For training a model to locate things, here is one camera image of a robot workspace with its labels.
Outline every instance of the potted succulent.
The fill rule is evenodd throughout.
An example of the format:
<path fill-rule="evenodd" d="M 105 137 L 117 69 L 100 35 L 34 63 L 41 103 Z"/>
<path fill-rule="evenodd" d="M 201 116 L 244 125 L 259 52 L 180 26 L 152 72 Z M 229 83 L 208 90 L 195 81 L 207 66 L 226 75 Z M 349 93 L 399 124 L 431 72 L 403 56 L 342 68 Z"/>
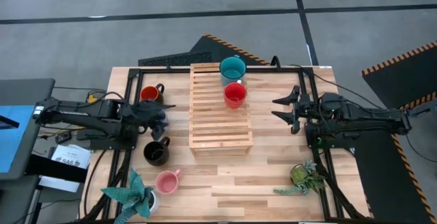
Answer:
<path fill-rule="evenodd" d="M 124 224 L 128 219 L 137 213 L 145 218 L 158 209 L 158 198 L 152 187 L 144 187 L 141 176 L 130 169 L 129 176 L 130 188 L 108 187 L 102 189 L 102 192 L 123 204 L 122 213 L 117 216 L 114 224 Z"/>
<path fill-rule="evenodd" d="M 295 195 L 299 192 L 306 195 L 312 189 L 318 194 L 319 190 L 323 189 L 325 185 L 323 183 L 324 177 L 317 173 L 315 166 L 316 164 L 312 160 L 306 160 L 305 164 L 294 166 L 290 173 L 290 179 L 294 187 L 287 190 L 275 189 L 273 191 L 280 195 Z"/>

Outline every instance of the gray floor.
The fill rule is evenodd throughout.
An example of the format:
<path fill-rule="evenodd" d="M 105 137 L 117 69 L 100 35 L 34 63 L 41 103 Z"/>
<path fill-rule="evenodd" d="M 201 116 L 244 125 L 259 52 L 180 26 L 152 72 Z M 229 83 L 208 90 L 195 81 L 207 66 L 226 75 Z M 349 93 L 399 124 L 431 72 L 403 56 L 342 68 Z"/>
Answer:
<path fill-rule="evenodd" d="M 306 8 L 436 1 L 303 0 Z M 0 20 L 266 8 L 296 8 L 296 1 L 0 0 Z M 436 40 L 437 35 L 437 10 L 325 13 L 307 17 L 320 65 L 334 66 L 338 83 L 378 104 L 381 103 L 362 79 L 361 70 Z M 189 51 L 203 33 L 211 33 L 267 60 L 278 55 L 283 64 L 310 64 L 297 14 L 0 25 L 0 79 L 53 77 L 58 86 L 106 88 L 112 66 L 135 66 L 140 58 Z M 367 106 L 361 99 L 341 93 Z M 86 92 L 57 89 L 53 95 L 84 100 Z M 414 130 L 409 137 L 417 150 L 435 159 L 437 145 L 432 141 L 437 132 L 433 123 L 435 120 L 428 114 L 412 119 Z M 404 138 L 401 143 L 437 213 L 436 165 L 417 156 Z M 50 145 L 54 141 L 38 141 L 36 150 L 43 152 Z M 38 223 L 71 221 L 76 218 L 77 204 L 55 204 L 44 209 Z"/>

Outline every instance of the black mat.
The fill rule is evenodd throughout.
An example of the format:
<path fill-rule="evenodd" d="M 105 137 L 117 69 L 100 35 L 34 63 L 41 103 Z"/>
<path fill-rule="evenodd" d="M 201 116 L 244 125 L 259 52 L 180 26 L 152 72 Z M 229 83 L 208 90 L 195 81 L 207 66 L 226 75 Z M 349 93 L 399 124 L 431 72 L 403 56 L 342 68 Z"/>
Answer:
<path fill-rule="evenodd" d="M 189 66 L 190 64 L 211 63 L 212 54 L 209 51 L 194 51 L 160 57 L 138 60 L 138 66 Z"/>
<path fill-rule="evenodd" d="M 374 218 L 400 223 L 433 223 L 434 216 L 396 138 L 387 132 L 362 132 L 355 158 Z"/>
<path fill-rule="evenodd" d="M 436 97 L 437 42 L 362 71 L 387 108 L 413 108 Z"/>
<path fill-rule="evenodd" d="M 268 65 L 267 61 L 210 34 L 203 35 L 191 51 L 209 51 L 212 53 L 212 59 L 218 62 L 238 55 L 247 65 Z"/>
<path fill-rule="evenodd" d="M 219 63 L 227 57 L 234 55 L 248 66 L 267 65 L 268 62 L 248 53 L 237 46 L 210 34 L 203 35 L 188 53 L 151 57 L 138 60 L 138 66 L 189 66 L 198 63 Z"/>

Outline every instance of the wooden slatted crate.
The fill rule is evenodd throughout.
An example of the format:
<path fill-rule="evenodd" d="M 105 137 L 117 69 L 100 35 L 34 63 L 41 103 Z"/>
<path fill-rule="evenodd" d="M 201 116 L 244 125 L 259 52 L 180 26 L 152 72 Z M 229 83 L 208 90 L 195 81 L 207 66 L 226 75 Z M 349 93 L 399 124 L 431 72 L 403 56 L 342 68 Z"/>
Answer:
<path fill-rule="evenodd" d="M 249 105 L 226 106 L 219 65 L 191 64 L 189 145 L 195 156 L 245 155 L 253 146 Z"/>

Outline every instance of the wooden table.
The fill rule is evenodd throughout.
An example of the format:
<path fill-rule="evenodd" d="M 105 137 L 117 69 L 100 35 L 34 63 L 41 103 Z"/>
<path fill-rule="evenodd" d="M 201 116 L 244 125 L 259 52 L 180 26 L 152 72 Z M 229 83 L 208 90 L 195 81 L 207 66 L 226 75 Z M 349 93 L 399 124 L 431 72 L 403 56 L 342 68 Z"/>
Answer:
<path fill-rule="evenodd" d="M 124 94 L 128 70 L 128 67 L 113 68 L 108 92 Z M 328 81 L 335 81 L 332 68 L 314 67 L 314 72 Z M 279 196 L 273 193 L 275 188 L 292 187 L 289 179 L 292 167 L 305 159 L 312 159 L 305 130 L 301 129 L 297 135 L 291 135 L 290 127 L 270 113 L 291 111 L 291 107 L 274 104 L 272 100 L 287 96 L 294 85 L 299 85 L 298 75 L 247 73 L 245 78 L 248 89 L 246 101 L 250 104 L 254 142 L 250 154 L 195 158 L 188 148 L 189 74 L 145 75 L 143 87 L 164 84 L 166 104 L 176 104 L 176 107 L 167 110 L 171 125 L 166 136 L 171 138 L 171 155 L 165 166 L 149 165 L 143 157 L 145 145 L 152 140 L 147 132 L 139 137 L 130 165 L 141 174 L 146 186 L 154 186 L 156 176 L 164 170 L 181 169 L 182 177 L 176 193 L 159 196 L 159 209 L 151 219 L 137 214 L 131 218 L 131 222 L 324 220 L 317 193 L 311 191 L 307 196 Z M 319 96 L 324 92 L 337 92 L 336 86 L 317 78 L 315 80 Z M 134 81 L 131 97 L 134 97 L 135 85 Z M 369 216 L 355 158 L 344 149 L 334 149 L 331 152 L 340 189 L 360 213 Z M 94 167 L 99 155 L 100 152 L 93 154 L 90 169 Z M 89 188 L 88 211 L 102 195 L 100 189 L 107 185 L 112 157 L 113 152 L 108 151 L 97 166 Z M 326 190 L 331 215 L 335 216 L 332 193 L 329 188 Z M 114 214 L 115 202 L 112 201 L 109 216 L 114 217 Z"/>

